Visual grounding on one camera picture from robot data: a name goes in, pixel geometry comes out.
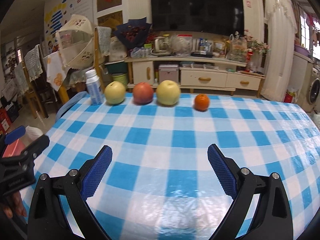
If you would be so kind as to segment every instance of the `dining table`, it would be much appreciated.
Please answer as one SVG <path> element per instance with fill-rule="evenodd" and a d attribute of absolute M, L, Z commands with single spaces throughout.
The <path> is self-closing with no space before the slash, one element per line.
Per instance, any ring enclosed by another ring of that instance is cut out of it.
<path fill-rule="evenodd" d="M 176 105 L 162 106 L 154 95 L 137 105 L 127 93 L 119 105 L 93 106 L 88 95 L 47 132 L 36 179 L 79 169 L 108 145 L 111 164 L 87 204 L 113 240 L 207 240 L 232 203 L 208 161 L 208 147 L 216 144 L 239 167 L 280 175 L 298 238 L 320 206 L 320 132 L 313 121 L 296 104 L 257 98 L 208 95 L 210 106 L 200 112 L 195 96 L 182 93 Z M 28 212 L 35 186 L 21 191 Z M 247 232 L 258 199 L 238 236 Z M 61 202 L 81 236 L 64 196 Z"/>

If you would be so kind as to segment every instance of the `white curtain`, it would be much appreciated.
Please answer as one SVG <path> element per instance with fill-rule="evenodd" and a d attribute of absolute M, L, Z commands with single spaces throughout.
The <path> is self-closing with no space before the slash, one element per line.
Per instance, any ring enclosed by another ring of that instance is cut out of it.
<path fill-rule="evenodd" d="M 266 59 L 266 79 L 262 95 L 283 101 L 291 74 L 297 25 L 291 0 L 266 0 L 265 20 L 271 52 Z"/>

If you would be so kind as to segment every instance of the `wall poster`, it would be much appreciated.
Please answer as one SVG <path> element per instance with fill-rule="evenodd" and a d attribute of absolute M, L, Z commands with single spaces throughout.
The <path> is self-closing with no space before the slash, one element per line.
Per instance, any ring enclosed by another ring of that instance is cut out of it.
<path fill-rule="evenodd" d="M 93 22 L 93 0 L 48 0 L 44 5 L 44 39 L 46 51 L 51 54 L 59 49 L 55 32 L 79 14 Z"/>

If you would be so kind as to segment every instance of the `green bucket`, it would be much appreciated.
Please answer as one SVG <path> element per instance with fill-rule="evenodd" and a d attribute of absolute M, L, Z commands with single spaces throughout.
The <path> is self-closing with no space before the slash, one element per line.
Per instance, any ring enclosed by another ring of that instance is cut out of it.
<path fill-rule="evenodd" d="M 112 79 L 113 81 L 119 81 L 124 85 L 125 88 L 127 88 L 128 78 L 126 73 L 112 74 Z"/>

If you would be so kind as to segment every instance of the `white plastic bottle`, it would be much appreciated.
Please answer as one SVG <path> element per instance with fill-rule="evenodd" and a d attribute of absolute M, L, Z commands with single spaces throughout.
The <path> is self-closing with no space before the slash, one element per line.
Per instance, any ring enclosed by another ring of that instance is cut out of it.
<path fill-rule="evenodd" d="M 100 86 L 100 80 L 97 76 L 96 70 L 88 70 L 85 73 L 85 76 L 87 77 L 87 81 L 85 84 L 87 85 L 92 105 L 101 105 L 103 103 L 103 96 Z"/>

